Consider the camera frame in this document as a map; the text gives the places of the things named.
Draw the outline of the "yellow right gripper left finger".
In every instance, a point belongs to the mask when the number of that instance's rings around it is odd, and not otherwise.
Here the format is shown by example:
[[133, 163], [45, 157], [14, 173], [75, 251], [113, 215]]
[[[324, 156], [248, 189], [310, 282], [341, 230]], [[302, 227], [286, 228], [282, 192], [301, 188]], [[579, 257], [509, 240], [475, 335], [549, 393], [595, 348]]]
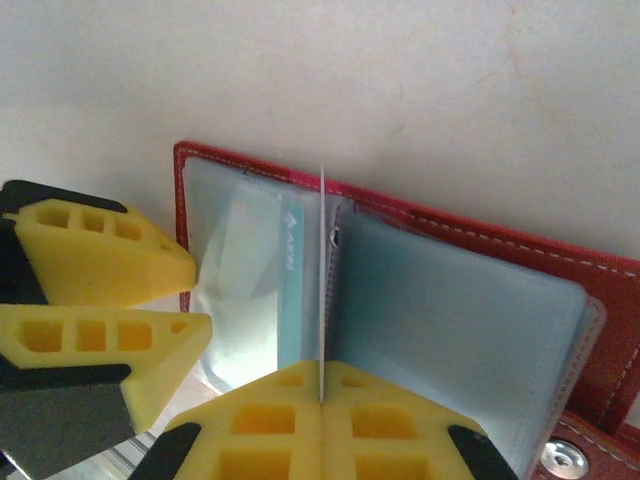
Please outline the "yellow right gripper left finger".
[[300, 361], [174, 417], [132, 480], [321, 480], [316, 361]]

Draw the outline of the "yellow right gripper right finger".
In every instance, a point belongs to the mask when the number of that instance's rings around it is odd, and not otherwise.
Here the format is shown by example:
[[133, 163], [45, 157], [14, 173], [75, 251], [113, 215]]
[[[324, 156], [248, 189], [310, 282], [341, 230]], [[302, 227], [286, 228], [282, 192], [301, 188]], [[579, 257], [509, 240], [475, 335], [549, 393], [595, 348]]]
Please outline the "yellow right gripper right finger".
[[325, 364], [323, 480], [519, 480], [474, 420], [343, 362]]

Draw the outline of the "teal credit card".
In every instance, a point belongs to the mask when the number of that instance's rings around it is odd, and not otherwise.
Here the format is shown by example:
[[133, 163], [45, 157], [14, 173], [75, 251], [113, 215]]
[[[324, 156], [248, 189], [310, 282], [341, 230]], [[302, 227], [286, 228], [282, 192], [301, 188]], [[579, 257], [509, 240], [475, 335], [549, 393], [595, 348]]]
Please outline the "teal credit card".
[[324, 402], [325, 390], [325, 344], [326, 344], [326, 284], [327, 284], [327, 233], [326, 233], [326, 181], [324, 166], [320, 169], [320, 213], [319, 213], [319, 313], [318, 313], [318, 380], [319, 402]]
[[277, 365], [318, 356], [319, 218], [315, 200], [286, 199], [282, 206], [282, 286]]

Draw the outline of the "red leather card holder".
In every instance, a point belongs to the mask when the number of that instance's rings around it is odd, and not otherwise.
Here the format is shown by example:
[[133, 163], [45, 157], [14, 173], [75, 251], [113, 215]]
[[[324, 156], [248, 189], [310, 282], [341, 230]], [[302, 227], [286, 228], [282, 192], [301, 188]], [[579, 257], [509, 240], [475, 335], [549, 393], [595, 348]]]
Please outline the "red leather card holder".
[[[174, 148], [176, 235], [225, 394], [277, 370], [282, 206], [320, 174]], [[640, 480], [617, 439], [640, 392], [640, 262], [326, 181], [325, 364], [462, 414], [519, 480]]]

